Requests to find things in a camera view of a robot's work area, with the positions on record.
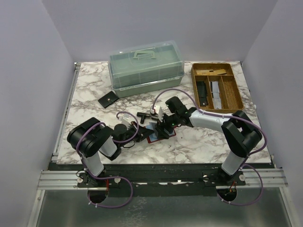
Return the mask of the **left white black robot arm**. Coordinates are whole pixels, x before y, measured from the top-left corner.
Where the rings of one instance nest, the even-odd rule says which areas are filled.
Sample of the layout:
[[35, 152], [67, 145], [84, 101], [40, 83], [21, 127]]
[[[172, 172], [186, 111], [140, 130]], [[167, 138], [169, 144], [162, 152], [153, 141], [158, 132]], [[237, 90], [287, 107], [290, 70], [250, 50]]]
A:
[[79, 155], [84, 171], [76, 174], [78, 184], [108, 187], [109, 180], [105, 180], [105, 167], [99, 155], [113, 161], [121, 154], [121, 149], [127, 147], [126, 144], [139, 143], [153, 133], [153, 130], [142, 127], [134, 121], [123, 120], [114, 128], [110, 128], [94, 117], [72, 129], [67, 141]]

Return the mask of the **red card holder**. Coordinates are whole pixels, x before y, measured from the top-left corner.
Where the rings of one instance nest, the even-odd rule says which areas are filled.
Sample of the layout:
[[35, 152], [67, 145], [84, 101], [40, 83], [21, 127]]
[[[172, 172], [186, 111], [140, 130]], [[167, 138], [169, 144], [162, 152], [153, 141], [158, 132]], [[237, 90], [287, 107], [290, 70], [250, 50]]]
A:
[[171, 137], [176, 136], [175, 129], [173, 128], [172, 130], [167, 130], [163, 127], [156, 126], [156, 122], [149, 122], [145, 128], [153, 130], [153, 134], [148, 136], [147, 141], [148, 143], [154, 143], [160, 140], [167, 140]]

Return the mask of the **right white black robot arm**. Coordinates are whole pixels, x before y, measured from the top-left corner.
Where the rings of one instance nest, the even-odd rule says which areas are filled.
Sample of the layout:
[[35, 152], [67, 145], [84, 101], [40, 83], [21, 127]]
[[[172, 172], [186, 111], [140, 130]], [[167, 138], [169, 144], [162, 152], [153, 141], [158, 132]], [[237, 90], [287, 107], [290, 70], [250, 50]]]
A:
[[157, 139], [166, 140], [176, 127], [205, 128], [223, 133], [230, 152], [218, 170], [217, 179], [223, 185], [235, 180], [235, 174], [248, 158], [249, 153], [263, 138], [261, 131], [243, 111], [233, 114], [217, 114], [203, 111], [198, 107], [186, 108], [174, 96], [165, 102], [171, 115], [158, 112], [154, 126]]

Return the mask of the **light blue card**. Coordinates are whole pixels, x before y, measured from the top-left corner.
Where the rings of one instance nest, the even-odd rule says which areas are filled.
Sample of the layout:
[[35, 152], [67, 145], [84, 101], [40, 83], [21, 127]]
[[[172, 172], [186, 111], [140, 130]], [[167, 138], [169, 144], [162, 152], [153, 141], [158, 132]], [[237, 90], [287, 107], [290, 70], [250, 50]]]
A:
[[154, 143], [154, 142], [160, 141], [160, 140], [158, 140], [157, 137], [156, 137], [156, 136], [157, 136], [157, 132], [155, 131], [155, 128], [154, 128], [155, 125], [156, 125], [155, 122], [149, 122], [149, 124], [148, 124], [147, 126], [145, 126], [145, 128], [154, 131], [154, 133], [151, 134], [151, 135], [147, 138], [148, 143]]

